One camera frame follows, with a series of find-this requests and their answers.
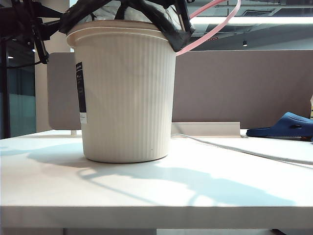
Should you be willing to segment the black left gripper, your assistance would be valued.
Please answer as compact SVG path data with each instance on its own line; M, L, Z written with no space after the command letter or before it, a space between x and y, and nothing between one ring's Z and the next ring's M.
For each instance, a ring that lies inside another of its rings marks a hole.
M50 37L59 30L62 13L46 6L33 6L31 8L35 31L41 41L50 40ZM43 22L42 18L53 18L55 20Z

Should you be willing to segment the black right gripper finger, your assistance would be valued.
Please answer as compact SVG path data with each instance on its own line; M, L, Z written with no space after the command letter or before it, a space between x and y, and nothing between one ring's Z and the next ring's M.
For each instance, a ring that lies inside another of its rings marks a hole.
M188 8L187 8L187 5L189 3L193 3L193 2L194 2L194 0L183 0L182 1L182 20L183 20L184 30L186 32L192 32L193 31L192 25L190 23Z
M177 15L179 18L181 29L184 30L184 24L183 24L183 18L182 18L182 6L181 6L180 0L176 0L176 11L177 11Z

